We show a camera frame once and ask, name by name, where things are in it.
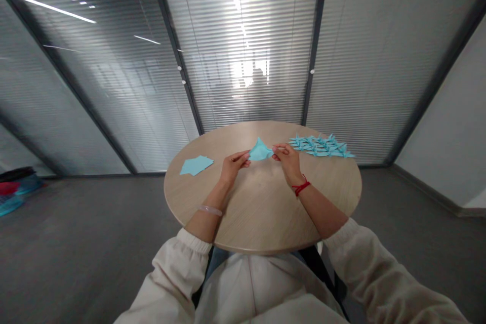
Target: horizontal blinds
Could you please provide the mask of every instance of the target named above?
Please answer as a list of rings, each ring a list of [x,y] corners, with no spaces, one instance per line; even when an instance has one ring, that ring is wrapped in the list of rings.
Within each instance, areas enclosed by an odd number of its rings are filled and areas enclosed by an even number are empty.
[[[36,0],[85,20],[15,1],[138,172],[198,136],[157,0]]]
[[[128,173],[5,0],[0,31],[2,114],[65,174]],[[31,160],[40,166],[25,151],[18,153],[19,160],[7,157],[12,165]]]
[[[168,0],[204,131],[300,123],[316,0]]]
[[[33,167],[39,176],[54,173],[0,124],[0,174],[21,167]]]
[[[386,162],[475,0],[325,0],[307,126]]]

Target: hand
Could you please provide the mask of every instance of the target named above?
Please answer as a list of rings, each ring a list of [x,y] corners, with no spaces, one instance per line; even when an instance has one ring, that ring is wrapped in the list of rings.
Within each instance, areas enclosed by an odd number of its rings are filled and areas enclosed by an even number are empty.
[[[251,161],[248,160],[250,154],[248,153],[250,150],[246,150],[243,152],[238,152],[228,156],[223,161],[223,169],[221,171],[221,177],[219,181],[231,188],[233,187],[234,181],[238,176],[238,172],[242,168],[250,167]]]
[[[305,178],[300,172],[299,153],[287,143],[275,144],[272,150],[275,153],[272,158],[282,162],[283,174],[288,185],[290,187],[303,185]]]

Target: white jacket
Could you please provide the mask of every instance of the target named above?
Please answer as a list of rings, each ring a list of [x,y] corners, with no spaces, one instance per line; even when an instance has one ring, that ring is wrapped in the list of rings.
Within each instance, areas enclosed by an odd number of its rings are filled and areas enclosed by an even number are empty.
[[[447,297],[420,285],[352,219],[326,239],[329,256],[369,321],[378,323],[464,323]],[[327,287],[287,254],[235,254],[205,283],[197,310],[191,300],[205,277],[211,245],[181,229],[153,259],[121,323],[346,323]]]

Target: red bag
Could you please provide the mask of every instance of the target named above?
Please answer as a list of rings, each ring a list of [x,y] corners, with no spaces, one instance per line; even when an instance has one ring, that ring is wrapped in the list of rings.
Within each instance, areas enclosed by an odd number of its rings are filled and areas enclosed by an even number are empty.
[[[2,182],[0,183],[0,196],[12,195],[17,192],[19,187],[18,182]]]

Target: white wall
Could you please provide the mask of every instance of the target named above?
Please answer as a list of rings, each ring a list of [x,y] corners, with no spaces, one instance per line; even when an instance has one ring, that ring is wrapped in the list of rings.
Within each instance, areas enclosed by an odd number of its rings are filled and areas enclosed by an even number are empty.
[[[486,17],[396,164],[465,208],[486,208]]]

